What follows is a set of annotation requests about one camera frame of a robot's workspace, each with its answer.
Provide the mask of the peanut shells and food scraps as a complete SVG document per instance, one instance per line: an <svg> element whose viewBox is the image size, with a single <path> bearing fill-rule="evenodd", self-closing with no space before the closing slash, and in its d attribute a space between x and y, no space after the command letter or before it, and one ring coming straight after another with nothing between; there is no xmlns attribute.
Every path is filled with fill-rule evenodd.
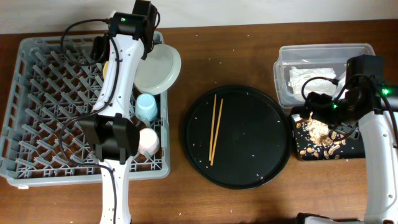
<svg viewBox="0 0 398 224"><path fill-rule="evenodd" d="M292 115L297 154L304 161L339 159L346 141L343 136L328 128L327 124L310 118Z"/></svg>

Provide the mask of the white plate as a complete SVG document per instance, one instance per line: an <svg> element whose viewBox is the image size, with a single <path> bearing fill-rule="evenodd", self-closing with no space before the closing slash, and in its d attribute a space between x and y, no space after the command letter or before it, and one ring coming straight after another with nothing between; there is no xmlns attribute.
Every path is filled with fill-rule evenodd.
<svg viewBox="0 0 398 224"><path fill-rule="evenodd" d="M175 83L181 66L182 59L175 48L166 44L154 45L147 58L139 62L135 87L141 93L161 94Z"/></svg>

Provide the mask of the blue cup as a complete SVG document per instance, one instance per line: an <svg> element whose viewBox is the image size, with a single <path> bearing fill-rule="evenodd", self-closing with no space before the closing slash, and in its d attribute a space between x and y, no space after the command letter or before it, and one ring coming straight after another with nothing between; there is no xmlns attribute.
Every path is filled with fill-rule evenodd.
<svg viewBox="0 0 398 224"><path fill-rule="evenodd" d="M140 121L153 121L157 117L155 97L148 93L140 94L136 100L135 115Z"/></svg>

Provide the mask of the pink cup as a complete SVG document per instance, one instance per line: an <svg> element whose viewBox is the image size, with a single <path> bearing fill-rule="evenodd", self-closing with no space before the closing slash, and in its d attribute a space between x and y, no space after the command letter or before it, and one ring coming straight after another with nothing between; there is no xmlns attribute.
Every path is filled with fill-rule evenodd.
<svg viewBox="0 0 398 224"><path fill-rule="evenodd" d="M149 154L153 156L160 149L160 140L157 133L151 128L144 128L139 131L139 147L141 154Z"/></svg>

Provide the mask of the wooden chopstick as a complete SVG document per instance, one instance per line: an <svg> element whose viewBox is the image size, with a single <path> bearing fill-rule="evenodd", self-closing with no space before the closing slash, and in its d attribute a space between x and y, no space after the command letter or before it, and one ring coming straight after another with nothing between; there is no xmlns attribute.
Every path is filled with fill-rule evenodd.
<svg viewBox="0 0 398 224"><path fill-rule="evenodd" d="M211 119L211 131L210 131L210 147L209 147L209 161L211 161L212 149L213 149L213 135L214 135L214 123L215 123L215 111L216 111L216 94L213 100L213 111Z"/></svg>
<svg viewBox="0 0 398 224"><path fill-rule="evenodd" d="M218 133L219 133L219 128L220 128L222 109L223 109L223 99L221 99L220 110L219 110L219 113L218 113L218 120L217 120L217 125L216 125L216 133L215 133L215 138L214 138L214 143L213 143L213 150L212 150L212 155L211 155L211 163L210 163L211 166L213 166L214 158L215 158L215 151L216 151L216 144L217 144L217 140L218 140Z"/></svg>

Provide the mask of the yellow bowl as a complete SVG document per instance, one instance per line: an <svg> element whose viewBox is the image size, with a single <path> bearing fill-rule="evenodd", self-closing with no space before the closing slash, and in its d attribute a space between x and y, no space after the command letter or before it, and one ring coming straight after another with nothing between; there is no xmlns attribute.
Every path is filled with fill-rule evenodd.
<svg viewBox="0 0 398 224"><path fill-rule="evenodd" d="M108 64L109 64L109 61L106 61L105 63L104 63L104 65L103 65L103 79L105 80L105 78L106 78L106 73L107 73L107 69L108 69Z"/></svg>

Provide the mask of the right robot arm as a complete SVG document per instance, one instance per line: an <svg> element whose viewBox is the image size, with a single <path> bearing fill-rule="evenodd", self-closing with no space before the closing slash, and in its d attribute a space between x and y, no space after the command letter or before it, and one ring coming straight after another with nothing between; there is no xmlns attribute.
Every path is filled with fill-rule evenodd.
<svg viewBox="0 0 398 224"><path fill-rule="evenodd" d="M348 138L359 131L364 144L368 201L365 223L397 223L397 87L386 83L384 62L375 55L348 59L336 96L303 94L303 119L315 119Z"/></svg>

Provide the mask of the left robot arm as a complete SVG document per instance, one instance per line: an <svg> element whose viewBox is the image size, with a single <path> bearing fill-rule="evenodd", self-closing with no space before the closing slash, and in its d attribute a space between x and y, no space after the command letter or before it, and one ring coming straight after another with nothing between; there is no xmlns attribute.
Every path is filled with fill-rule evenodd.
<svg viewBox="0 0 398 224"><path fill-rule="evenodd" d="M130 119L131 94L139 62L152 50L157 8L136 1L130 14L115 12L108 20L106 76L92 113L79 121L101 170L101 223L130 223L129 169L139 145Z"/></svg>

